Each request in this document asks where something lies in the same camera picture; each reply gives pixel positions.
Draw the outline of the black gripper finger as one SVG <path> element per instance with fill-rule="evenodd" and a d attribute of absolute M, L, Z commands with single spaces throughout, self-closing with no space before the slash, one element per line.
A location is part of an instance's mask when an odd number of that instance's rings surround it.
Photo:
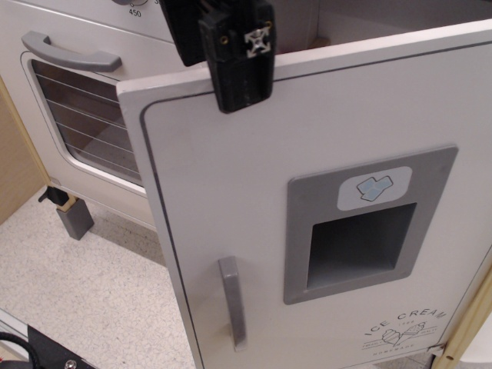
<path fill-rule="evenodd" d="M 201 9 L 197 1 L 164 0 L 161 9 L 168 23 L 178 54 L 187 67 L 206 60 L 198 21 Z"/>
<path fill-rule="evenodd" d="M 268 1 L 202 1 L 198 20 L 220 111 L 232 113 L 271 96 L 276 53 Z"/>

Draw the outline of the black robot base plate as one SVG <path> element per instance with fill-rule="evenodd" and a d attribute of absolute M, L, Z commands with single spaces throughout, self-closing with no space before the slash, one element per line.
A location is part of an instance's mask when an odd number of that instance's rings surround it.
<path fill-rule="evenodd" d="M 49 369 L 94 369 L 83 357 L 53 341 L 35 328 L 28 326 L 28 342 L 35 349 L 42 368 Z"/>

